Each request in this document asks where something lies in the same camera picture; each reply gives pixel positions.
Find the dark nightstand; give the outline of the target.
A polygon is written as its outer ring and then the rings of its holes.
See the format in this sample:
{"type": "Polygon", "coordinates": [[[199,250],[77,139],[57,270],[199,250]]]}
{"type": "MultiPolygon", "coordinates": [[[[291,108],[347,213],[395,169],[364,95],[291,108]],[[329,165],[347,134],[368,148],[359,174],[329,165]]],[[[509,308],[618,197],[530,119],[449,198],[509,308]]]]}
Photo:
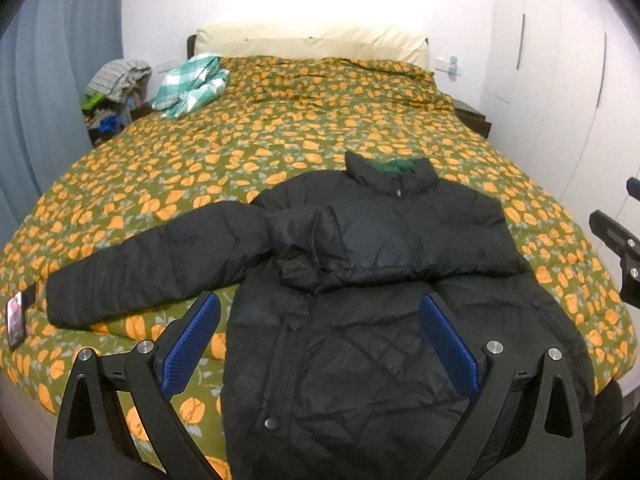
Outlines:
{"type": "Polygon", "coordinates": [[[491,123],[488,122],[486,116],[470,107],[465,102],[454,100],[454,112],[463,125],[478,133],[484,139],[487,139],[491,129],[491,123]]]}

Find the wall socket with plug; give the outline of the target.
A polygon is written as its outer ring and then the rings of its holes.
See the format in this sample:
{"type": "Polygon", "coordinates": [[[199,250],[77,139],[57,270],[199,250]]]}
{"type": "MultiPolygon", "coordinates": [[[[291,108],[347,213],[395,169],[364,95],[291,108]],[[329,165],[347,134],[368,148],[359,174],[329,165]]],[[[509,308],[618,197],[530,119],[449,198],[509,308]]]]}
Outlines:
{"type": "Polygon", "coordinates": [[[459,76],[459,60],[454,55],[439,56],[435,60],[435,70],[447,75],[450,80],[456,80],[459,76]]]}

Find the green orange floral duvet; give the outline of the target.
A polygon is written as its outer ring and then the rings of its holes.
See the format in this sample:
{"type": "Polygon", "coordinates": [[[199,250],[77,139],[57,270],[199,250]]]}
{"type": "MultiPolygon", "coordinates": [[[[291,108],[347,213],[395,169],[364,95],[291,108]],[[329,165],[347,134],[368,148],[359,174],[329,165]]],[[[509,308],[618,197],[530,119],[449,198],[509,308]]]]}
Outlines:
{"type": "Polygon", "coordinates": [[[593,385],[630,374],[634,322],[574,208],[466,128],[426,70],[344,58],[228,58],[224,94],[178,119],[152,114],[75,162],[1,252],[1,295],[194,208],[247,203],[347,152],[427,157],[437,173],[502,203],[520,253],[585,337],[593,385]]]}

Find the dark wooden headboard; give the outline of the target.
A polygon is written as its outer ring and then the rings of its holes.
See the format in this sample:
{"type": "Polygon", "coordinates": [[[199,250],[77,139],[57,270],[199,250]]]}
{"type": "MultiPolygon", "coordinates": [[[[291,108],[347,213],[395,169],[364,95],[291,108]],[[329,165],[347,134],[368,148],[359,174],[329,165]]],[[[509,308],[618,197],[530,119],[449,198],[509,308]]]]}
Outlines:
{"type": "Polygon", "coordinates": [[[196,41],[196,36],[195,35],[191,35],[188,38],[186,38],[186,58],[188,60],[190,60],[190,58],[194,57],[195,41],[196,41]]]}

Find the white wardrobe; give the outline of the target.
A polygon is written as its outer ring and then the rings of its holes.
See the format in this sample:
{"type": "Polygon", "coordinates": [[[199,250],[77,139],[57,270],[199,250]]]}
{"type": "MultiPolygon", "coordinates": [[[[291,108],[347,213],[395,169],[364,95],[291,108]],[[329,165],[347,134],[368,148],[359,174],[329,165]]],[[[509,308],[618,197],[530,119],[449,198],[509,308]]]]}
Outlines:
{"type": "Polygon", "coordinates": [[[489,140],[581,225],[633,232],[639,49],[608,0],[495,0],[480,108],[489,140]]]}

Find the teal plaid cloth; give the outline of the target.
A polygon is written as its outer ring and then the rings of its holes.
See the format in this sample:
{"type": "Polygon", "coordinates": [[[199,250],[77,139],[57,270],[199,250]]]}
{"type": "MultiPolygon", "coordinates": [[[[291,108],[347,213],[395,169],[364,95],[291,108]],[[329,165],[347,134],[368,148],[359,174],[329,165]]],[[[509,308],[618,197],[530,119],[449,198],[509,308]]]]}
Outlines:
{"type": "Polygon", "coordinates": [[[220,54],[196,54],[167,73],[152,99],[152,110],[163,118],[186,116],[218,99],[226,91],[228,79],[220,54]]]}

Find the black puffer jacket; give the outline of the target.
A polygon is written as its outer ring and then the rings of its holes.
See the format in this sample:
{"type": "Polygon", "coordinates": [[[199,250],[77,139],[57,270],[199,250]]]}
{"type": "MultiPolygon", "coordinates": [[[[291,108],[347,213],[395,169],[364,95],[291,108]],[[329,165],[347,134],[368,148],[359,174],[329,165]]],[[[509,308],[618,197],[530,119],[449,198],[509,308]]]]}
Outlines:
{"type": "Polygon", "coordinates": [[[558,348],[594,409],[584,337],[516,248],[498,200],[425,159],[385,171],[350,153],[252,202],[198,207],[63,266],[49,321],[86,328],[233,287],[221,415],[237,479],[412,479],[457,425],[419,320],[436,294],[479,342],[558,348]]]}

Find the blue curtain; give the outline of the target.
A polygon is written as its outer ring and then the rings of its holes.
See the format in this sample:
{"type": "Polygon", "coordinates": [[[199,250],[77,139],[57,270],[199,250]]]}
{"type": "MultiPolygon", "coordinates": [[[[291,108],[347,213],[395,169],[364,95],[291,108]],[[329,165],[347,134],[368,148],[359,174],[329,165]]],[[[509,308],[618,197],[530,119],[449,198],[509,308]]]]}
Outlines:
{"type": "Polygon", "coordinates": [[[122,57],[122,0],[24,0],[1,37],[1,239],[92,144],[90,79],[122,57]]]}

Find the cream pillow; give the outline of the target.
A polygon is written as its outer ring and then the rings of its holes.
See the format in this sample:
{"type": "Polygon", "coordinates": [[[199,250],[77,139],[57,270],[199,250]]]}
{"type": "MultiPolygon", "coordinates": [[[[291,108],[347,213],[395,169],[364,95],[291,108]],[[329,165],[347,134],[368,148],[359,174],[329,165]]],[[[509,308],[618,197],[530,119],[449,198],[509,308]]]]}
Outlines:
{"type": "Polygon", "coordinates": [[[225,58],[252,55],[356,58],[405,62],[427,68],[430,53],[426,37],[394,28],[332,26],[294,30],[264,25],[219,24],[201,27],[194,35],[194,55],[212,52],[225,58]]]}

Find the pile of clothes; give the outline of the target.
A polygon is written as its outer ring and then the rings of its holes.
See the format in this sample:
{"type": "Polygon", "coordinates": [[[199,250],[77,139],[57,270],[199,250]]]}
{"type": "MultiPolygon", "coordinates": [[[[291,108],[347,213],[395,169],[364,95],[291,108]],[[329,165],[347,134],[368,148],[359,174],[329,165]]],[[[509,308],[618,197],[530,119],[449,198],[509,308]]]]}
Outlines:
{"type": "Polygon", "coordinates": [[[112,133],[128,125],[131,113],[143,104],[151,75],[151,65],[136,58],[103,65],[88,82],[80,107],[90,134],[112,133]]]}

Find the black smartphone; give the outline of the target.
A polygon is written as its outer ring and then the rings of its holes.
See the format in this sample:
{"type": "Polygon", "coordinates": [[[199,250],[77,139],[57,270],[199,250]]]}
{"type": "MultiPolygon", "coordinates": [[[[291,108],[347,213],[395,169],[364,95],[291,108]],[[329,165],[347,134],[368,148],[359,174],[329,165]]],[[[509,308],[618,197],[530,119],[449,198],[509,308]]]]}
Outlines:
{"type": "Polygon", "coordinates": [[[26,292],[17,292],[6,303],[6,332],[9,348],[14,351],[26,339],[26,292]]]}

